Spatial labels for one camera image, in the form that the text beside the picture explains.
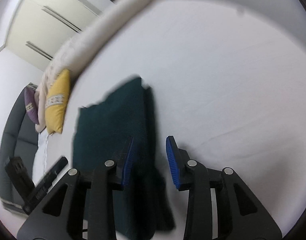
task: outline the purple pillow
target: purple pillow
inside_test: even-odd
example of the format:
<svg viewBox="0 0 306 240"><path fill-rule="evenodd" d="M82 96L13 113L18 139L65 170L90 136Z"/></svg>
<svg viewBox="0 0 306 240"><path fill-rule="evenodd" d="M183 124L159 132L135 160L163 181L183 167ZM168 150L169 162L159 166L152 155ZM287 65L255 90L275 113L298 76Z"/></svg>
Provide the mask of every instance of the purple pillow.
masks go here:
<svg viewBox="0 0 306 240"><path fill-rule="evenodd" d="M40 124L38 122L37 106L34 99L34 93L35 93L34 89L25 87L24 90L25 108L28 117L32 120L32 122L35 124Z"/></svg>

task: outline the wardrobe handle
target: wardrobe handle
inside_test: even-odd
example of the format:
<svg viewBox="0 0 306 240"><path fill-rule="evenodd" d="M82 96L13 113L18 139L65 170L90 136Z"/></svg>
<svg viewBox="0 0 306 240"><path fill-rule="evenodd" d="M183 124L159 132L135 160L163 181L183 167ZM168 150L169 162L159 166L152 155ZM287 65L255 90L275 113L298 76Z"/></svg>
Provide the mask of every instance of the wardrobe handle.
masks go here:
<svg viewBox="0 0 306 240"><path fill-rule="evenodd" d="M42 55L43 57L52 60L53 57L49 54L47 54L45 51L43 51L42 49L40 49L39 47L37 47L35 44L31 43L30 41L27 41L25 44L27 47L29 47L30 49L36 51L38 54Z"/></svg>
<svg viewBox="0 0 306 240"><path fill-rule="evenodd" d="M49 15L53 16L55 19L59 20L60 22L64 23L67 27L71 28L72 30L76 31L77 33L80 33L82 31L79 27L75 26L73 23L66 20L63 16L58 14L56 11L54 11L50 7L43 6L42 10L45 11L46 13L48 13Z"/></svg>

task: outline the beige blanket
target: beige blanket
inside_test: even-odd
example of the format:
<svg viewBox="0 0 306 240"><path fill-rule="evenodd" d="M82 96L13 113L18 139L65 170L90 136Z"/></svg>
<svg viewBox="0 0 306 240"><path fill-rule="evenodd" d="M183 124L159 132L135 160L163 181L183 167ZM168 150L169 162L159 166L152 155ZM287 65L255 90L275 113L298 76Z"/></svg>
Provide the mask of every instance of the beige blanket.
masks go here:
<svg viewBox="0 0 306 240"><path fill-rule="evenodd" d="M48 89L61 71L70 70L71 80L78 78L98 51L131 18L142 11L153 0L116 0L115 6L105 11L86 31L69 39L47 66L37 88L38 120L37 132L45 128L45 101Z"/></svg>

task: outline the metal screw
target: metal screw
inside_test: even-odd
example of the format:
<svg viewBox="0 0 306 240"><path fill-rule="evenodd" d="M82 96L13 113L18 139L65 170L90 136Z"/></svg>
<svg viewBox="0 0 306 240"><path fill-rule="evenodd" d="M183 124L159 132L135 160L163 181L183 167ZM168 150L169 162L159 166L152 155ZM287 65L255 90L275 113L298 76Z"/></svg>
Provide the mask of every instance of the metal screw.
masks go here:
<svg viewBox="0 0 306 240"><path fill-rule="evenodd" d="M228 174L228 175L233 174L233 170L231 168L225 168L224 172L225 172L225 174Z"/></svg>
<svg viewBox="0 0 306 240"><path fill-rule="evenodd" d="M68 174L71 175L71 176L77 174L77 169L70 169L70 170L68 171Z"/></svg>
<svg viewBox="0 0 306 240"><path fill-rule="evenodd" d="M194 166L197 165L197 162L195 160L189 160L188 165L191 166L191 167L194 167Z"/></svg>
<svg viewBox="0 0 306 240"><path fill-rule="evenodd" d="M106 161L104 164L105 164L106 167L111 167L111 166L114 165L114 161L108 160L108 161Z"/></svg>

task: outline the white mattress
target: white mattress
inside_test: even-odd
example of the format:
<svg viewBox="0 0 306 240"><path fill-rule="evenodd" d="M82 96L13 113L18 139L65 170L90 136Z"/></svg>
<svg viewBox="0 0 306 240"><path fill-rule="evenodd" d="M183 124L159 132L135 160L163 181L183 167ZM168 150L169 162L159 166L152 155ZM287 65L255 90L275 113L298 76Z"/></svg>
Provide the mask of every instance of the white mattress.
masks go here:
<svg viewBox="0 0 306 240"><path fill-rule="evenodd" d="M172 183L168 135L205 166L232 167L285 235L306 207L306 51L234 5L158 0L78 79L63 134L49 136L48 168L60 155L72 159L78 108L100 102L132 74L155 95L157 163L177 225L168 239L183 238L188 196Z"/></svg>
<svg viewBox="0 0 306 240"><path fill-rule="evenodd" d="M35 186L40 182L46 173L47 165L47 145L48 145L48 132L44 129L38 134L38 149L35 153L32 169L32 181Z"/></svg>

